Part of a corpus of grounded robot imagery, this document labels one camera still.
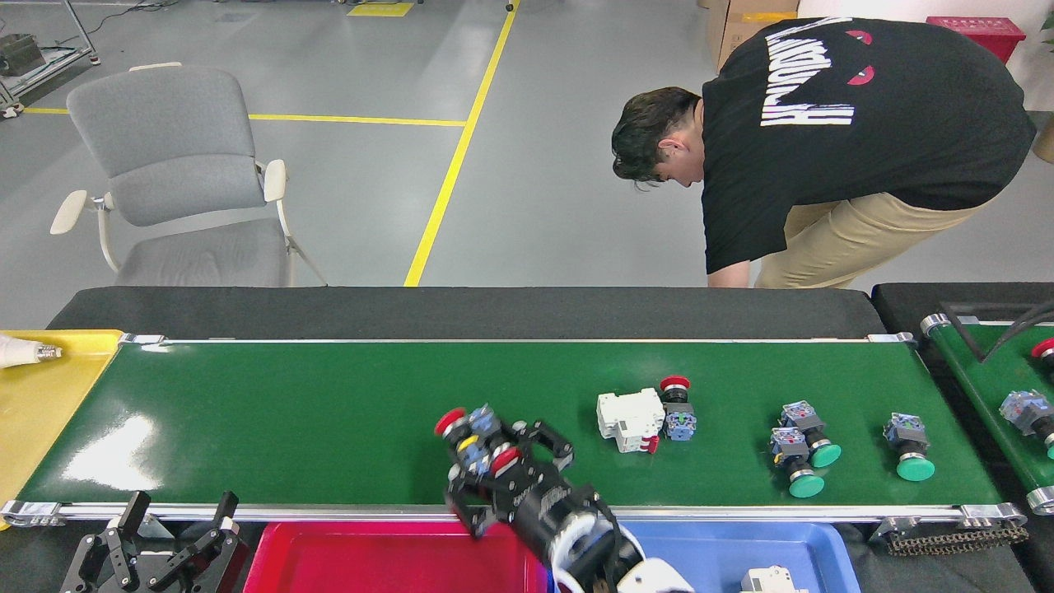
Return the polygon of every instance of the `yellow tray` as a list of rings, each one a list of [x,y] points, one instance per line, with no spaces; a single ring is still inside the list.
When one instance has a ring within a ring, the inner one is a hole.
[[[62,358],[0,369],[0,506],[18,496],[117,354],[115,330],[0,331],[62,349]],[[0,530],[7,527],[0,521]]]

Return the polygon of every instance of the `chain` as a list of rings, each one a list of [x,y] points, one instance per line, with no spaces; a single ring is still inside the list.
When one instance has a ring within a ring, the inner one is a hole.
[[[901,537],[893,534],[890,536],[890,554],[893,556],[944,556],[1020,543],[1028,538],[1029,532],[1019,527],[957,532],[928,537]]]

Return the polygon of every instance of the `man's ear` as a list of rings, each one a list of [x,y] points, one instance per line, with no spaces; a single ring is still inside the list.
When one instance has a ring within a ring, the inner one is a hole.
[[[665,138],[659,140],[659,147],[661,150],[686,150],[687,146],[685,146],[684,142],[681,140],[672,136],[666,136]]]

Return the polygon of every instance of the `man's arm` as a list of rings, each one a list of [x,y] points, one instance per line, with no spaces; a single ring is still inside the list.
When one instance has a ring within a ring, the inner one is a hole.
[[[750,261],[740,261],[725,265],[706,276],[706,284],[711,288],[749,288]]]

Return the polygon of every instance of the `chair armrest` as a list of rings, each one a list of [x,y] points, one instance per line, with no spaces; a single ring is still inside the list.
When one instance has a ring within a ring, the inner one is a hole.
[[[77,223],[77,219],[80,218],[80,213],[87,206],[92,205],[92,198],[87,196],[87,192],[84,190],[77,190],[71,192],[65,199],[62,200],[62,205],[59,205],[59,211],[55,214],[55,219],[52,221],[52,234],[63,234],[70,232],[70,229]]]
[[[286,197],[286,161],[278,158],[267,163],[264,171],[264,201],[276,201]]]
[[[162,63],[148,63],[142,65],[134,65],[129,68],[129,72],[135,72],[137,70],[150,70],[152,67],[167,67],[170,65],[183,65],[183,62],[162,62]]]

